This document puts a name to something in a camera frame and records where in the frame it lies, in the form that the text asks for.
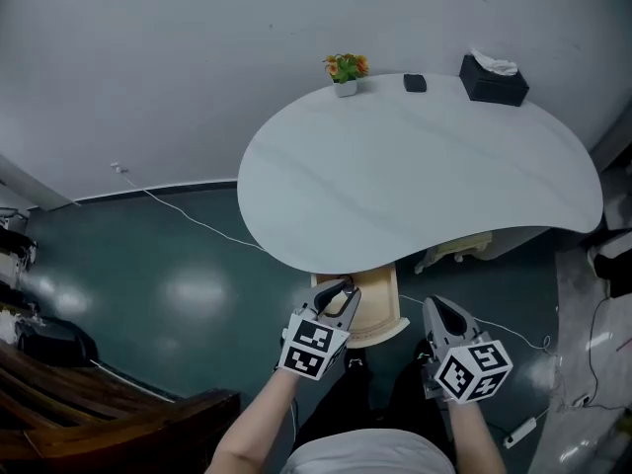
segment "tissue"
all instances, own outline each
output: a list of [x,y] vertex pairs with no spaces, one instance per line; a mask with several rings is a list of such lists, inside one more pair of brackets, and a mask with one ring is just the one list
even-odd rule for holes
[[476,49],[472,49],[471,53],[476,61],[478,61],[478,64],[488,72],[506,76],[515,75],[517,73],[517,65],[512,61],[490,58]]

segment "orange flower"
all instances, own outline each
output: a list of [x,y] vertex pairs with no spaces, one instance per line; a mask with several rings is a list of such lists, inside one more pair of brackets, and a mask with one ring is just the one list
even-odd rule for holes
[[338,63],[328,63],[325,67],[325,70],[327,70],[329,75],[334,77],[336,74],[338,74]]
[[368,59],[366,56],[360,54],[355,59],[357,60],[357,71],[362,75],[368,74]]

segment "forearm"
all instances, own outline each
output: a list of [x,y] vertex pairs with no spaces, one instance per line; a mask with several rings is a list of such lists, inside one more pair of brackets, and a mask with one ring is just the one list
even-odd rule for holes
[[279,369],[219,442],[209,474],[258,472],[294,398],[299,375]]
[[505,474],[505,464],[476,403],[448,401],[456,463],[461,474]]

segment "cable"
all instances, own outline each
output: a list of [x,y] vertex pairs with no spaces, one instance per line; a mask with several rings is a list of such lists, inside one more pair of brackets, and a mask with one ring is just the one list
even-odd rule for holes
[[566,403],[566,378],[564,377],[564,373],[560,370],[560,366],[558,363],[555,363],[553,370],[554,376],[557,376],[557,380],[559,380],[559,383],[557,384],[557,386],[555,386],[555,388],[551,390],[550,395],[551,398],[557,397],[558,399],[560,399],[560,405],[557,407],[555,412],[561,413],[562,411],[568,411],[569,409],[571,409],[571,406]]
[[535,417],[535,421],[537,422],[540,418],[542,418],[546,413],[549,412],[550,407],[547,407],[544,411],[542,411],[539,415]]
[[507,432],[505,429],[503,429],[503,427],[499,427],[498,425],[494,425],[491,422],[485,422],[485,423],[487,424],[488,427],[491,427],[492,429],[496,429],[501,434],[503,434],[505,437],[509,437],[511,435],[509,432]]
[[235,239],[234,237],[229,237],[228,235],[226,235],[223,232],[220,232],[219,230],[217,230],[216,228],[213,228],[212,226],[209,226],[205,223],[202,223],[201,221],[197,221],[196,219],[190,217],[188,214],[186,214],[183,210],[181,210],[179,207],[175,207],[174,205],[171,205],[170,203],[159,199],[157,196],[153,195],[152,193],[148,192],[147,190],[145,190],[144,188],[140,187],[139,185],[137,185],[134,181],[132,181],[126,174],[125,171],[120,171],[119,172],[120,176],[125,179],[131,186],[141,190],[142,192],[147,193],[150,197],[152,197],[154,200],[159,201],[160,203],[167,205],[168,207],[171,207],[172,209],[177,210],[182,216],[184,216],[186,219],[188,219],[189,221],[191,221],[192,223],[195,223],[196,225],[199,226],[203,226],[204,228],[207,228],[208,230],[211,230],[213,232],[215,232],[217,235],[221,235],[224,239],[228,239],[229,241],[232,242],[236,242],[238,244],[243,244],[244,246],[250,246],[251,248],[255,248],[258,249],[259,251],[263,251],[264,253],[267,253],[267,251],[262,248],[261,246],[257,246],[257,244],[252,244],[250,242],[245,242],[245,241],[240,241],[239,239]]
[[604,406],[602,404],[593,404],[593,401],[596,398],[596,393],[597,393],[597,391],[599,391],[599,378],[596,376],[596,372],[594,371],[594,367],[593,367],[593,331],[594,331],[594,321],[596,319],[596,313],[598,312],[599,307],[601,307],[601,305],[604,302],[606,302],[609,298],[610,297],[605,297],[599,304],[597,304],[596,308],[594,309],[594,312],[592,313],[591,333],[590,333],[590,336],[589,336],[589,367],[591,368],[592,377],[594,377],[594,393],[592,394],[592,397],[589,400],[589,402],[585,406],[582,406],[582,407],[584,407],[584,408],[598,408],[598,409],[603,409],[605,411],[618,411],[619,409],[627,409],[627,406],[608,407],[608,406]]
[[151,396],[156,397],[158,399],[164,400],[165,402],[169,402],[171,404],[173,404],[175,402],[174,400],[172,400],[170,398],[167,398],[164,395],[160,395],[159,393],[153,392],[153,391],[151,391],[148,388],[140,386],[140,385],[134,383],[133,381],[130,381],[129,379],[125,379],[124,377],[118,375],[117,373],[112,372],[108,368],[103,367],[100,363],[94,361],[93,359],[91,359],[90,362],[93,363],[97,368],[99,368],[100,370],[102,370],[106,374],[110,375],[111,377],[115,377],[119,381],[122,381],[123,383],[128,384],[129,386],[132,386],[132,387],[136,388],[137,390],[142,391],[143,393],[147,393],[148,395],[151,395]]
[[601,304],[603,304],[607,299],[608,298],[605,297],[599,304],[597,304],[596,308],[594,309],[594,312],[592,313],[591,332],[589,334],[589,367],[591,368],[592,377],[594,377],[594,394],[592,395],[587,405],[584,407],[587,407],[588,405],[593,403],[593,400],[596,397],[596,392],[599,391],[599,378],[596,376],[596,373],[594,372],[594,368],[593,368],[593,331],[594,331],[594,320],[596,319],[596,313],[598,312],[599,307],[601,307]]
[[292,399],[289,403],[289,412],[292,414],[292,427],[294,428],[294,442],[296,442],[296,436],[298,435],[298,402],[296,399]]
[[621,350],[623,350],[623,348],[625,348],[630,343],[632,343],[632,337],[628,339],[625,343],[623,343],[621,346],[619,346],[615,351],[619,353]]
[[[399,296],[400,296],[400,298],[406,298],[407,300],[412,300],[413,302],[417,302],[417,303],[420,303],[420,304],[424,303],[422,300],[418,300],[417,298],[413,298],[413,297],[410,297],[410,296],[407,296],[407,295],[399,295]],[[481,323],[486,323],[488,325],[493,325],[495,327],[502,328],[503,330],[506,330],[507,332],[510,332],[511,334],[514,334],[515,336],[520,337],[531,348],[534,348],[535,350],[543,350],[546,353],[548,353],[549,355],[556,356],[555,354],[549,353],[549,352],[546,351],[546,349],[551,344],[551,336],[545,336],[544,339],[542,340],[542,346],[536,346],[535,344],[532,344],[524,335],[519,334],[518,332],[515,332],[511,328],[507,328],[507,327],[505,327],[503,325],[499,325],[498,323],[494,323],[492,321],[482,320],[480,318],[477,318],[476,316],[472,316],[472,318],[474,318],[476,321],[480,321]]]

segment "white cable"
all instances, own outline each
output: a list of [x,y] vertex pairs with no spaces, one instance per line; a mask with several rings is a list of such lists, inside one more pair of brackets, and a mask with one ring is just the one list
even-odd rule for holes
[[[413,302],[417,302],[417,303],[420,303],[420,304],[423,304],[423,303],[424,303],[422,300],[418,300],[417,298],[413,298],[413,297],[410,297],[410,296],[406,296],[406,295],[399,295],[399,296],[400,296],[401,298],[406,298],[407,300],[412,300]],[[482,320],[482,319],[480,319],[480,318],[477,318],[476,316],[472,316],[472,317],[473,317],[476,321],[480,321],[481,323],[486,323],[486,324],[488,324],[488,325],[493,325],[493,326],[495,326],[495,327],[502,328],[503,330],[506,330],[507,332],[509,332],[509,333],[511,333],[511,334],[514,334],[515,336],[520,337],[523,341],[525,341],[525,342],[526,342],[526,343],[527,343],[530,347],[534,348],[535,350],[543,350],[543,351],[545,351],[546,353],[548,353],[548,352],[546,351],[546,349],[547,349],[547,348],[549,347],[549,345],[551,344],[551,337],[550,337],[550,336],[546,336],[546,337],[542,340],[542,346],[536,346],[536,345],[534,345],[534,344],[530,343],[530,342],[528,341],[528,339],[527,339],[524,335],[519,334],[518,332],[513,331],[511,328],[504,327],[503,325],[499,325],[498,323],[494,323],[494,322],[491,322],[491,321],[485,321],[485,320]]]
[[499,325],[498,323],[494,323],[494,322],[491,322],[491,321],[482,320],[480,318],[477,318],[476,316],[472,316],[472,317],[476,321],[480,321],[481,323],[487,323],[488,325],[494,325],[495,327],[502,328],[503,330],[506,330],[507,332],[510,332],[511,334],[514,334],[515,336],[520,337],[523,341],[525,341],[527,344],[529,344],[535,350],[544,350],[544,351],[546,351],[546,349],[551,344],[551,337],[550,336],[545,336],[544,337],[544,339],[542,340],[542,346],[536,346],[536,345],[530,343],[524,335],[519,334],[518,332],[514,332],[511,328],[504,327],[503,325]]
[[544,411],[542,411],[539,415],[537,415],[537,417],[535,418],[535,421],[537,422],[540,418],[542,418],[546,413],[549,412],[549,409],[551,409],[550,407],[547,407]]
[[263,251],[264,253],[267,253],[267,251],[264,248],[262,248],[261,246],[257,246],[257,244],[252,244],[250,242],[240,241],[239,239],[235,239],[234,237],[229,237],[225,233],[220,232],[219,230],[217,230],[216,228],[213,228],[212,226],[209,226],[209,225],[207,225],[205,223],[202,223],[201,221],[197,221],[196,219],[193,219],[188,214],[186,214],[183,210],[181,210],[179,207],[175,207],[174,205],[171,205],[170,203],[159,199],[157,196],[153,195],[152,193],[148,192],[144,188],[142,188],[139,185],[137,185],[134,181],[132,181],[128,176],[125,175],[125,172],[119,172],[119,173],[122,176],[122,178],[125,179],[130,185],[132,185],[135,188],[138,188],[142,192],[147,193],[154,200],[157,200],[160,203],[162,203],[164,205],[167,205],[168,207],[171,207],[172,209],[177,210],[182,216],[184,216],[189,221],[195,223],[196,225],[203,226],[204,228],[208,228],[208,230],[211,230],[211,231],[215,232],[217,235],[221,235],[224,239],[228,239],[229,241],[237,242],[238,244],[243,244],[244,246],[250,246],[252,248],[258,249],[259,251]]
[[289,412],[292,414],[292,428],[294,429],[294,442],[296,442],[296,418],[294,417],[294,403],[289,403]]
[[128,384],[129,386],[132,386],[134,388],[136,388],[137,390],[140,390],[148,395],[152,395],[153,397],[156,397],[158,399],[164,400],[166,402],[170,402],[171,404],[173,404],[175,401],[172,399],[169,399],[167,397],[165,397],[164,395],[160,395],[159,393],[155,393],[153,391],[151,391],[148,388],[144,388],[132,381],[130,381],[129,379],[125,379],[124,377],[118,375],[116,372],[112,372],[111,370],[103,367],[100,363],[97,363],[96,361],[94,361],[93,359],[90,360],[97,368],[99,368],[100,370],[102,370],[103,372],[109,374],[111,377],[115,377],[116,379],[118,379],[119,381],[122,381],[125,384]]

